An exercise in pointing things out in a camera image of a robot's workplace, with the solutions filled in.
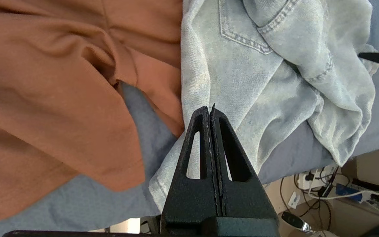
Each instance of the white cable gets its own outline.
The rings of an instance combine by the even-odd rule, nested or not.
[[[370,193],[372,195],[378,195],[379,196],[379,193],[378,192],[375,192],[375,191],[372,191],[372,190],[362,190],[362,191],[359,191],[359,192],[356,192],[356,193],[353,193],[353,194],[350,194],[350,195],[341,195],[341,196],[335,196],[335,197],[318,197],[318,196],[315,196],[315,195],[311,195],[310,192],[308,192],[308,196],[310,196],[311,198],[314,198],[314,199],[321,199],[321,200],[332,200],[332,199],[337,199],[337,198],[350,198],[350,197],[353,197],[353,196],[356,196],[356,195],[359,195],[359,194],[363,194],[363,193]]]

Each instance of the jeans seam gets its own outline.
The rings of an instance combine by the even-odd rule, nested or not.
[[[300,0],[289,0],[285,4],[285,6],[280,10],[277,16],[272,19],[268,24],[263,27],[259,27],[257,30],[261,34],[269,33],[270,31],[274,31],[289,15],[289,13],[295,8],[296,4]]]
[[[325,71],[320,73],[319,75],[317,75],[315,77],[305,78],[305,80],[307,80],[307,81],[321,81],[322,79],[324,79],[327,76],[327,74],[331,71],[331,69],[333,69],[333,57],[329,53],[328,54],[328,62],[325,65]]]
[[[265,42],[255,42],[252,39],[247,39],[244,36],[241,36],[235,32],[233,32],[229,27],[229,21],[228,21],[228,12],[226,11],[226,7],[224,6],[225,0],[218,0],[219,1],[219,22],[220,22],[220,33],[223,37],[230,39],[234,42],[240,43],[241,45],[245,45],[247,47],[256,49],[260,51],[263,54],[269,54],[273,52],[273,50],[270,48],[269,45],[267,45]]]

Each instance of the orange fabric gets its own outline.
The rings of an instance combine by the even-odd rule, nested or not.
[[[79,173],[143,182],[118,82],[183,132],[181,17],[179,0],[0,0],[0,219]]]

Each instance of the light blue jeans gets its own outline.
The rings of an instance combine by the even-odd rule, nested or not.
[[[372,6],[366,0],[184,0],[182,107],[215,103],[258,172],[271,151],[305,120],[343,165],[371,119],[375,88],[358,59]],[[185,134],[150,181],[160,208]],[[188,177],[199,177],[194,140]]]

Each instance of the power strip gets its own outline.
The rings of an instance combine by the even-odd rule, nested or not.
[[[328,176],[333,174],[336,168],[337,168],[337,164],[334,163],[331,165],[327,165],[322,172],[321,170],[318,170],[317,172],[316,170],[313,170],[313,171],[308,171],[308,172],[299,174],[299,178],[298,178],[299,188],[308,190],[310,189],[310,186],[312,186],[311,187],[312,189],[324,186],[327,183],[327,180],[330,178]],[[312,175],[315,175],[313,180],[307,180],[307,176],[310,174],[310,172]]]

